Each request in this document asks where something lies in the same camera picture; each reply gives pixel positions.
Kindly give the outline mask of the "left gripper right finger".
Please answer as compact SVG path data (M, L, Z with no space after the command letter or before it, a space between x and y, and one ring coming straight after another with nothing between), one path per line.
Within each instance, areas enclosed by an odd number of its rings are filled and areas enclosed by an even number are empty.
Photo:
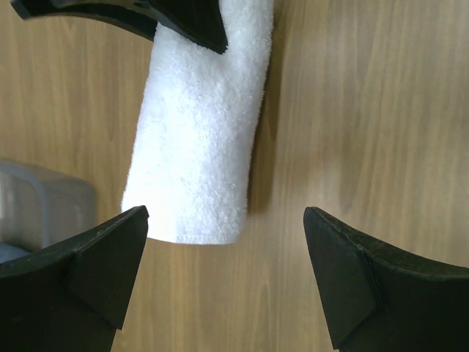
M337 351L466 351L468 270L358 231L319 208L303 226Z

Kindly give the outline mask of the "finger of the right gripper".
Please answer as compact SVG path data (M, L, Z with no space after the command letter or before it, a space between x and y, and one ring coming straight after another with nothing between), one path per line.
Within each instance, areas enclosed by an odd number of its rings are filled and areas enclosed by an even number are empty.
M69 15L112 24L148 40L158 24L217 54L228 40L218 1L213 0L14 0L24 20Z

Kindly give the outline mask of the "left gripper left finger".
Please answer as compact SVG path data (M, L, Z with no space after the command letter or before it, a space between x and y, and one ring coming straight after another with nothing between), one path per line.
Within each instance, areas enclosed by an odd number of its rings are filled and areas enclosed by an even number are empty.
M1 264L2 351L109 351L122 329L144 251L138 206Z

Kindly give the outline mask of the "white towel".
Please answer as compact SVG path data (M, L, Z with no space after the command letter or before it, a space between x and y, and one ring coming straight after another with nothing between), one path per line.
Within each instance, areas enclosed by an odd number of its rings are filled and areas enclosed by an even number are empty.
M222 1L220 8L222 54L156 29L121 205L147 208L151 239L228 244L245 226L274 3Z

